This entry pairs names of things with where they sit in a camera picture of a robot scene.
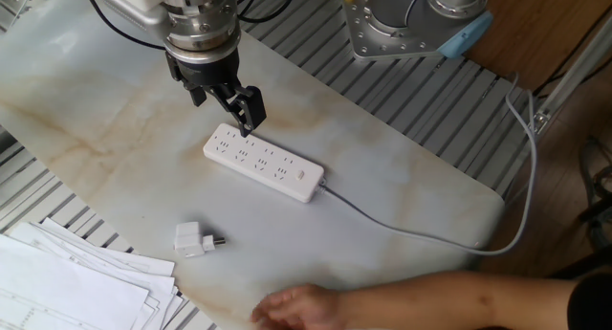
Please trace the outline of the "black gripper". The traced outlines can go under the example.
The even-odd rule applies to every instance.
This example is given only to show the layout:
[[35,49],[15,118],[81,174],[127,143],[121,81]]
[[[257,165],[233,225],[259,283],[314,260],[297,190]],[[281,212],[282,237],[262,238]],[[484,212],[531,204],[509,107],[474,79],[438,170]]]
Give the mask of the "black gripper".
[[173,79],[196,85],[188,89],[193,104],[199,107],[207,100],[207,92],[213,95],[237,121],[243,138],[267,118],[261,91],[254,86],[240,85],[237,50],[220,60],[204,64],[183,62],[169,52],[165,57]]

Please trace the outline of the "person right hand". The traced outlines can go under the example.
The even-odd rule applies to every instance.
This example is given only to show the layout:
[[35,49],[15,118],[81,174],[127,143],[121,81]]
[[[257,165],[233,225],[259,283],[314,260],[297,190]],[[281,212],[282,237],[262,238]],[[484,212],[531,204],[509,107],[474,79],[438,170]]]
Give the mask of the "person right hand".
[[258,329],[343,330],[340,293],[306,284],[265,296],[252,310]]

